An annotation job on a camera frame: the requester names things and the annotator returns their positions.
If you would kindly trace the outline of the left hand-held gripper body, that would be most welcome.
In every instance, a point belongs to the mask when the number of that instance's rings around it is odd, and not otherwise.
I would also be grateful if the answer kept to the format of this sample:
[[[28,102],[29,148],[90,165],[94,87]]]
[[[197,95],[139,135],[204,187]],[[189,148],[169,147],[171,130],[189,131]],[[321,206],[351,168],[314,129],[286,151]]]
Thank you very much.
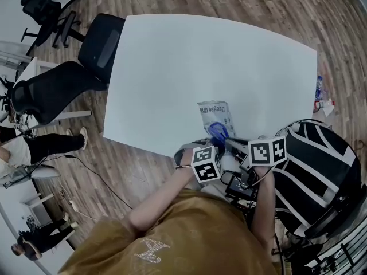
[[[183,163],[182,158],[185,151],[192,149],[190,162]],[[184,144],[174,155],[177,166],[190,167],[196,176],[198,183],[205,183],[220,179],[221,164],[218,156],[218,148],[214,145],[206,148],[192,148],[190,143]]]

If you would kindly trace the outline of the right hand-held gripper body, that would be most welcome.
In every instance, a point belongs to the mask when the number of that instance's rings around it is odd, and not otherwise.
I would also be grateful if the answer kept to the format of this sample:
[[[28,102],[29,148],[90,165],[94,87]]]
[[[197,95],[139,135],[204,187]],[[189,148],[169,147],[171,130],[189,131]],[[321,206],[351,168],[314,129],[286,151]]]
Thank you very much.
[[[286,137],[239,139],[242,180],[254,179],[253,167],[273,167],[287,159]]]

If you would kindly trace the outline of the grey wet wipe pack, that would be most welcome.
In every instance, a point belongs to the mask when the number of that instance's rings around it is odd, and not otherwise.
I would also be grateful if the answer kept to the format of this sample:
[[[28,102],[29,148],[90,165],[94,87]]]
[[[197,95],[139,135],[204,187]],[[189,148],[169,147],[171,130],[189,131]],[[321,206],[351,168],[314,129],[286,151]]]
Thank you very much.
[[[234,138],[236,136],[236,132],[232,123],[232,115],[227,102],[203,101],[198,103],[198,107],[200,109],[204,129],[207,133],[209,125],[217,121],[226,126],[229,133],[229,138]]]

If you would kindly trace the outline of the person's right forearm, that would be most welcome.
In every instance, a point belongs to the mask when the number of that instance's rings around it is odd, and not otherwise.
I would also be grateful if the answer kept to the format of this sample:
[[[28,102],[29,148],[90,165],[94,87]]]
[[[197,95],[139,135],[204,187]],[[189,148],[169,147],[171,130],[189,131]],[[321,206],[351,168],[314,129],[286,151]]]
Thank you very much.
[[[254,169],[260,182],[251,232],[267,255],[271,257],[275,240],[275,179],[268,167],[255,167]]]

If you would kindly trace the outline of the person's left forearm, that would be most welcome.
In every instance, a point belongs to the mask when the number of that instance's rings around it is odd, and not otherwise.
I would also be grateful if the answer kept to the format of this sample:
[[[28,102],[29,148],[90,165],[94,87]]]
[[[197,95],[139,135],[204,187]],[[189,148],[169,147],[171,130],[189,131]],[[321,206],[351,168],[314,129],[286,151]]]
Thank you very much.
[[[193,150],[185,151],[182,162],[189,163]],[[124,222],[135,234],[146,232],[168,209],[172,201],[194,178],[193,169],[179,167],[173,175],[151,196],[130,211]]]

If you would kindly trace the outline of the black monitor device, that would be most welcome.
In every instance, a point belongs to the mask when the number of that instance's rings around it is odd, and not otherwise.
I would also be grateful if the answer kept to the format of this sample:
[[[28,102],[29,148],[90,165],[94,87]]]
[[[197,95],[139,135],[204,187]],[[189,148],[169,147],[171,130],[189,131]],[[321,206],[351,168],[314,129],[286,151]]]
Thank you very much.
[[[255,201],[256,193],[253,188],[247,186],[246,183],[241,182],[236,177],[233,177],[227,188],[225,193],[231,197],[243,199],[246,201]]]

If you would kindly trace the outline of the black white striped backpack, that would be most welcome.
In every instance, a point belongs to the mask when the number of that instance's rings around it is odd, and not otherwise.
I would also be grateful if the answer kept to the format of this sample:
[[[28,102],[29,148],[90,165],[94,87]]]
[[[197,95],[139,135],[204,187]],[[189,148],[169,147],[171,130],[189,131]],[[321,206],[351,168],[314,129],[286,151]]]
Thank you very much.
[[[325,123],[300,120],[281,130],[287,159],[273,170],[276,216],[301,238],[339,195],[362,184],[361,164],[352,147]]]

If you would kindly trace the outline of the person's mustard shirt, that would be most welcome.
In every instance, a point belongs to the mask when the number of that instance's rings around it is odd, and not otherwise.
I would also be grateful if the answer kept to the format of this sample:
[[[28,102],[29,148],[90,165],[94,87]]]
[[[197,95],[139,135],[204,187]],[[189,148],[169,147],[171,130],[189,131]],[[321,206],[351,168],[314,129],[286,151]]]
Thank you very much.
[[[276,275],[243,214],[212,195],[183,190],[148,231],[98,222],[59,275]]]

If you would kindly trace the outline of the clear plastic water bottle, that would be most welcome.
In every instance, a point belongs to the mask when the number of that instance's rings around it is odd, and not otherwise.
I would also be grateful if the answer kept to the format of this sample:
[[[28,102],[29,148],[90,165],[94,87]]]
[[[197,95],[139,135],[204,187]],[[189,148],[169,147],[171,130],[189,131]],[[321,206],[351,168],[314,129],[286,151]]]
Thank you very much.
[[[319,75],[317,77],[317,81],[316,81],[315,101],[323,99],[323,95],[324,95],[324,92],[325,92],[323,83],[324,83],[323,77]]]

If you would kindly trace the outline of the black metal railing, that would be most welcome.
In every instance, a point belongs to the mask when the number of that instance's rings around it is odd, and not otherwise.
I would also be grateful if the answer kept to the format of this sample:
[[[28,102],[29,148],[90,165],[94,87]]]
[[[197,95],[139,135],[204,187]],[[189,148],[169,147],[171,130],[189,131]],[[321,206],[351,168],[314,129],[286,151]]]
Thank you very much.
[[[360,233],[349,242],[311,267],[312,275],[363,275],[367,274],[367,231]]]

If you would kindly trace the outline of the black mesh office chair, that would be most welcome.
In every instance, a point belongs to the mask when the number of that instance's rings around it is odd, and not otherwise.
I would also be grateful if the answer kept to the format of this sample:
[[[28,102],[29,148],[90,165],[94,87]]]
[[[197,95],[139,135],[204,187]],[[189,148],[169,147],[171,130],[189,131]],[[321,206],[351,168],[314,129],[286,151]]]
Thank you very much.
[[[45,125],[83,92],[106,90],[125,21],[114,15],[98,14],[86,35],[81,36],[78,61],[63,62],[15,84],[10,97],[13,111],[28,113]]]

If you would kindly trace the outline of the white desk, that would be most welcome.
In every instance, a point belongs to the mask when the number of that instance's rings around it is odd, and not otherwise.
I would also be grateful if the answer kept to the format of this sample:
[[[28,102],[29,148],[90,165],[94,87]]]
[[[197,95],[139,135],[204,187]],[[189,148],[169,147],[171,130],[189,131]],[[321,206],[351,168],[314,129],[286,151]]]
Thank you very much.
[[[37,57],[34,57],[31,62],[28,64],[28,66],[25,68],[25,70],[21,73],[19,76],[17,82],[15,83],[15,86],[19,84],[21,81],[28,81],[32,77],[38,76],[41,73],[44,73],[52,68],[55,68],[58,66],[57,63],[53,62],[47,62],[47,61],[41,61]],[[87,111],[71,111],[67,112],[63,110],[57,117],[52,120],[48,124],[40,124],[34,116],[30,116],[28,120],[26,120],[25,115],[21,115],[21,124],[16,125],[16,129],[20,130],[28,130],[28,129],[38,129],[41,127],[47,127],[47,126],[53,126],[58,125],[61,120],[65,119],[72,119],[72,118],[78,118],[78,117],[88,117],[91,116],[92,112],[90,110]]]

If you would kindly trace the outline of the grey metal rack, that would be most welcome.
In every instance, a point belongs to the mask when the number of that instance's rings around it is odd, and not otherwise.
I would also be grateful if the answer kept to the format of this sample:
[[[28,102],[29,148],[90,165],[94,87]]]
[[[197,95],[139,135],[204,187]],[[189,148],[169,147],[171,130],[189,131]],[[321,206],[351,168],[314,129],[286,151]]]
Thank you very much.
[[[26,62],[30,63],[32,58],[27,55],[29,45],[17,42],[0,40],[0,61],[8,62]]]

